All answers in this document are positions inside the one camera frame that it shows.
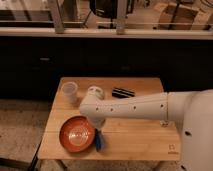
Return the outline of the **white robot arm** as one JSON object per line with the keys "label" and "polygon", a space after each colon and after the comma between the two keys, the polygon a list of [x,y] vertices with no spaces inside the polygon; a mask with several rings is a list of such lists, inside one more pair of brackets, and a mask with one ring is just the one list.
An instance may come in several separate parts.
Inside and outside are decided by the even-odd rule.
{"label": "white robot arm", "polygon": [[105,100],[103,90],[92,86],[79,111],[98,129],[106,118],[181,123],[180,171],[213,171],[213,89]]}

